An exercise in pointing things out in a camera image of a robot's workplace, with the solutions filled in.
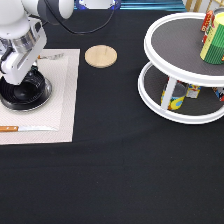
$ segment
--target wooden coaster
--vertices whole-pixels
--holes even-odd
[[[106,68],[117,60],[117,52],[108,46],[98,45],[89,48],[85,54],[86,62],[96,68]]]

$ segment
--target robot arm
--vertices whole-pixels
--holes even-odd
[[[48,0],[61,20],[68,19],[74,9],[74,0]],[[45,0],[0,0],[1,71],[6,82],[19,85],[47,42],[39,19],[51,24],[57,21],[49,12]]]

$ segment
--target black tablecloth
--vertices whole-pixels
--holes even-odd
[[[224,118],[178,124],[138,94],[145,34],[170,13],[116,11],[86,36],[45,26],[46,48],[81,49],[73,142],[0,147],[1,224],[224,222]],[[66,24],[94,29],[109,14],[75,11]],[[118,60],[96,69],[84,54],[102,44]]]

